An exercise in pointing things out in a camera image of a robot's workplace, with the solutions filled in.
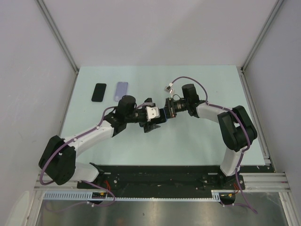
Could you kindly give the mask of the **black phone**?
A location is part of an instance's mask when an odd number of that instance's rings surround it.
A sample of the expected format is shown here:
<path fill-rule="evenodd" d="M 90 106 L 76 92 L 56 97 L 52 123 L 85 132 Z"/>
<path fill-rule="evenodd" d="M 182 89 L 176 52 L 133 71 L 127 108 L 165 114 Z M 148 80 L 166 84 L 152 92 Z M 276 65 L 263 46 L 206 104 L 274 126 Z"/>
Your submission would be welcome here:
<path fill-rule="evenodd" d="M 159 109 L 159 117 L 156 120 L 157 120 L 157 122 L 156 122 L 157 124 L 162 124 L 162 123 L 167 122 L 168 117 L 166 115 L 164 108 Z"/>

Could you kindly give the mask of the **lilac phone case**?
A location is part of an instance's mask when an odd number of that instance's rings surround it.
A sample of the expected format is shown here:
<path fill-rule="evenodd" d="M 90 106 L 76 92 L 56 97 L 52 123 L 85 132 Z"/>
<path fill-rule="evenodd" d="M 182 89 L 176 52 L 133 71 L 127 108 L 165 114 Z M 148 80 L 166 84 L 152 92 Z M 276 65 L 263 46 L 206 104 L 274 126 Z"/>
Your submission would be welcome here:
<path fill-rule="evenodd" d="M 114 101 L 118 102 L 123 96 L 127 94 L 128 83 L 119 81 L 116 85 Z"/>

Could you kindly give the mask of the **black smartphone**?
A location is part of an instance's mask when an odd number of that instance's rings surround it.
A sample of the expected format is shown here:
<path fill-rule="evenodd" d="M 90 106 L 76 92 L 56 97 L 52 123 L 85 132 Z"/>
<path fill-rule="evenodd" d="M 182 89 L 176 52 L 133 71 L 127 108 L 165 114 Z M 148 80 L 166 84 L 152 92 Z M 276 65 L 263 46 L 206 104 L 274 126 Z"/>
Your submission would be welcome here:
<path fill-rule="evenodd" d="M 95 85 L 91 101 L 92 102 L 102 102 L 104 99 L 106 87 L 107 87 L 107 84 L 105 84 L 105 83 L 97 83 Z"/>

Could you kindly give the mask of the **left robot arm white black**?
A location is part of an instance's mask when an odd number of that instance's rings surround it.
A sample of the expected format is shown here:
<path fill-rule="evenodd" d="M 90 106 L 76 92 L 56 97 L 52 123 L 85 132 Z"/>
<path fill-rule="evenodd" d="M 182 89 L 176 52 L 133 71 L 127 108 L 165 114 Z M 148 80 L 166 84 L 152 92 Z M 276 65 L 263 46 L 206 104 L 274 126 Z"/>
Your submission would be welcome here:
<path fill-rule="evenodd" d="M 104 177 L 94 163 L 80 163 L 77 158 L 94 145 L 110 139 L 126 129 L 129 123 L 139 123 L 153 129 L 164 111 L 149 101 L 136 104 L 133 96 L 124 96 L 117 106 L 107 107 L 101 120 L 93 127 L 70 137 L 50 138 L 39 161 L 40 183 L 44 186 L 63 185 L 70 180 L 87 181 L 93 188 L 103 185 Z"/>

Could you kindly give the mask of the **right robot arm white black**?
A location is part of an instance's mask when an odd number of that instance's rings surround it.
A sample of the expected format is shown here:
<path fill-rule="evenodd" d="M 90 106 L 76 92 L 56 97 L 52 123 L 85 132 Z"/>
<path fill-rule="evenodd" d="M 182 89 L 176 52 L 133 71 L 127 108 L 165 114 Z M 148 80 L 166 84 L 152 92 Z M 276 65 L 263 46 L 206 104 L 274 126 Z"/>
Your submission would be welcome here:
<path fill-rule="evenodd" d="M 257 130 L 245 108 L 238 105 L 229 109 L 200 100 L 194 84 L 183 85 L 183 97 L 178 100 L 173 98 L 171 86 L 166 89 L 171 93 L 164 106 L 167 119 L 176 117 L 178 112 L 187 111 L 192 117 L 219 124 L 226 151 L 220 165 L 222 174 L 218 175 L 217 184 L 222 189 L 228 189 L 234 183 L 233 175 L 238 173 L 244 153 L 257 139 Z"/>

